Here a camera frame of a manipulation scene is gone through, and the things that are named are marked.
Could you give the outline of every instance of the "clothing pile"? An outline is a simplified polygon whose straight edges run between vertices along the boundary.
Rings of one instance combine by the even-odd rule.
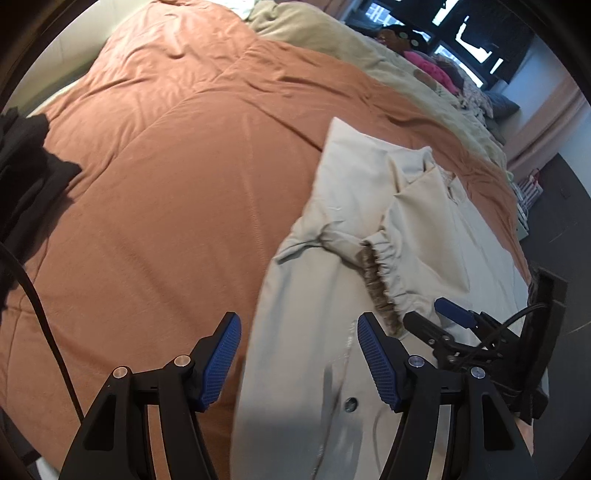
[[[21,262],[28,259],[41,223],[78,165],[61,161],[43,148],[49,132],[45,115],[0,115],[0,242]],[[0,265],[2,307],[12,277]]]

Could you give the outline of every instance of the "black bracket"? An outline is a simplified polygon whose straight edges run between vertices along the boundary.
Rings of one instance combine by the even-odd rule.
[[[548,307],[525,317],[521,336],[505,329],[473,358],[473,347],[456,342],[454,336],[416,312],[404,317],[405,328],[433,348],[437,366],[443,370],[468,372],[480,367],[490,376],[501,397],[514,413],[531,424],[548,405],[548,394],[541,387],[560,328],[564,320],[567,283],[556,275],[538,269],[531,304]],[[435,308],[448,319],[470,329],[480,341],[497,331],[501,324],[485,312],[464,310],[447,299],[438,299]]]
[[[195,411],[217,400],[241,337],[228,312],[212,336],[158,370],[118,367],[96,396],[72,443],[60,480],[155,480],[148,405],[158,405],[172,480],[216,480]]]
[[[382,400],[402,412],[380,480],[427,478],[440,405],[452,406],[443,480],[537,478],[513,415],[482,368],[437,369],[388,337],[372,313],[359,318],[358,337]]]

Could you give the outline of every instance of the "beige blanket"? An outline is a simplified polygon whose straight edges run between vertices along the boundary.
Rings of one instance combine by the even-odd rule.
[[[246,23],[264,38],[326,53],[363,70],[392,87],[434,118],[479,156],[506,168],[506,156],[476,119],[458,111],[458,100],[440,86],[437,92],[419,82],[409,61],[371,38],[351,30],[318,8],[303,2],[257,3]]]

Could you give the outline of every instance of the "black cloth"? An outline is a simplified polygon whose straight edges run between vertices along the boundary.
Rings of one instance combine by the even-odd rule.
[[[504,61],[495,75],[510,82],[525,58],[534,33],[497,0],[464,0],[466,29],[462,40],[486,51],[496,50]]]
[[[31,253],[45,215],[78,165],[61,161],[43,148],[49,132],[45,115],[19,116],[16,109],[0,115],[0,242],[21,262]],[[0,305],[6,302],[12,277],[0,264]]]

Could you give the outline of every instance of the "window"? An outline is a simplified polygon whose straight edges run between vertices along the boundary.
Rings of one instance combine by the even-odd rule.
[[[372,22],[381,23],[384,27],[388,27],[389,25],[404,25],[398,18],[394,18],[392,15],[390,15],[390,10],[386,10],[384,7],[378,4],[371,4],[368,10],[365,12],[365,16],[368,17]],[[418,30],[414,31],[421,35],[425,41],[431,40],[431,35]]]
[[[433,23],[437,26],[443,22],[443,19],[447,17],[447,14],[452,11],[452,8],[456,6],[459,0],[446,0],[444,8],[442,8],[435,18],[433,18]]]
[[[498,59],[496,61],[495,66],[491,70],[491,74],[496,72],[497,68],[499,68],[501,66],[501,63],[503,63],[503,59]]]
[[[480,63],[482,63],[483,61],[485,61],[488,57],[491,56],[490,51],[486,51],[484,48],[476,48],[472,45],[470,45],[469,43],[466,43],[462,40],[462,34],[464,33],[464,30],[466,29],[466,24],[462,24],[462,26],[460,27],[460,30],[457,31],[457,35],[456,35],[456,41],[462,46],[464,47],[467,51],[469,51],[472,55],[474,55],[474,58],[476,60],[478,60]]]
[[[484,82],[482,80],[480,80],[480,78],[478,78],[478,76],[476,75],[476,73],[474,73],[473,71],[471,71],[470,68],[468,68],[466,65],[464,65],[460,59],[458,59],[452,52],[450,52],[447,48],[445,48],[443,45],[439,45],[437,50],[435,51],[435,53],[440,53],[441,55],[443,55],[444,57],[447,57],[450,60],[453,60],[457,65],[459,65],[459,67],[464,70],[464,72],[466,72],[468,74],[468,76],[474,80],[474,83],[476,83],[476,86],[478,88],[480,88],[482,85],[484,85]]]

